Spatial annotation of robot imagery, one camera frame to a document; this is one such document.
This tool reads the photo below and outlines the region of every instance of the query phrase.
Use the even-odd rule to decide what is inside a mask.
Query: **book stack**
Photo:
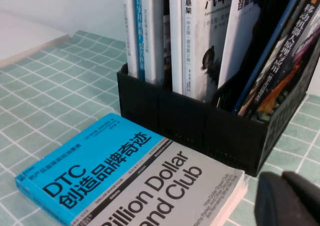
[[[223,225],[242,170],[108,114],[24,170],[18,189],[62,225]]]
[[[320,37],[320,0],[123,0],[128,74],[268,122]]]

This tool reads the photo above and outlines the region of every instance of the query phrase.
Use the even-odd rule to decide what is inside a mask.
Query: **book spine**
[[[183,94],[182,0],[170,0],[172,90]]]
[[[273,88],[277,86],[275,84],[277,78],[282,73],[282,67],[288,62],[290,63],[289,60],[291,58],[291,54],[315,12],[315,10],[312,12],[309,10],[310,7],[313,7],[312,1],[313,0],[306,0],[299,17],[296,19],[294,26],[280,47],[279,52],[270,65],[270,68],[266,73],[263,82],[261,83],[261,86],[257,90],[255,97],[250,103],[247,112],[244,114],[246,117],[251,118],[255,114],[261,102],[268,96]]]
[[[145,81],[162,85],[165,77],[164,0],[141,1]]]
[[[182,6],[182,67],[183,67],[183,94],[195,98],[195,0],[181,0]]]
[[[137,30],[137,43],[139,55],[139,78],[145,81],[144,31],[142,16],[142,0],[135,0],[135,18]]]
[[[55,206],[57,206],[57,202],[55,202],[54,200],[52,200],[52,204],[51,205],[45,205],[42,200],[41,197],[37,197],[35,192],[32,190],[32,188],[28,188],[25,185],[22,184],[21,179],[20,179],[21,175],[18,175],[15,178],[15,184],[18,188],[18,190],[20,192],[22,192],[26,197],[28,197],[30,200],[32,200],[36,205],[38,205],[41,209],[43,209],[46,213],[48,213],[50,216],[52,216],[57,222],[61,223],[61,225],[65,225],[65,226],[70,226],[70,223],[61,216],[60,210],[54,210]]]
[[[122,0],[126,32],[126,57],[128,74],[139,78],[139,53],[136,22],[135,0]]]

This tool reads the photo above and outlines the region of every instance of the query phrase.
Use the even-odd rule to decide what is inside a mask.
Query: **blue book cover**
[[[18,189],[62,225],[217,223],[244,172],[108,114],[24,170]]]
[[[144,53],[144,31],[142,19],[142,0],[135,0],[136,13],[136,29],[138,39],[138,54],[139,54],[139,78],[145,81],[145,53]]]
[[[287,24],[288,19],[290,18],[290,16],[292,15],[292,12],[294,11],[295,7],[297,6],[297,3],[299,2],[299,0],[290,0],[288,3],[288,6],[286,7],[274,33],[272,34],[272,37],[270,38],[267,46],[265,47],[258,63],[256,64],[249,80],[247,81],[236,105],[233,108],[233,113],[239,113],[239,109],[242,106],[246,96],[248,95],[250,89],[252,88],[255,80],[257,79],[257,76],[259,75],[262,67],[264,66],[268,55],[270,54],[271,50],[273,49],[274,45],[276,44],[280,34],[282,33],[284,27]]]

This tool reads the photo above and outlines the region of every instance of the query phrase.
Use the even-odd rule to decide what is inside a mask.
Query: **green grid tablecloth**
[[[0,225],[58,223],[18,192],[15,176],[109,112],[120,112],[116,72],[126,62],[124,42],[77,32],[0,70]],[[320,186],[320,98],[308,95],[262,171],[296,171]],[[258,181],[226,226],[255,225]]]

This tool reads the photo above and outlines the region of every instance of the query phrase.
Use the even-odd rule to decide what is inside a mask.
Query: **white wall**
[[[308,93],[320,96],[320,60],[315,68],[313,78],[309,85]]]
[[[84,30],[125,40],[122,0],[0,0],[0,10],[71,36]]]

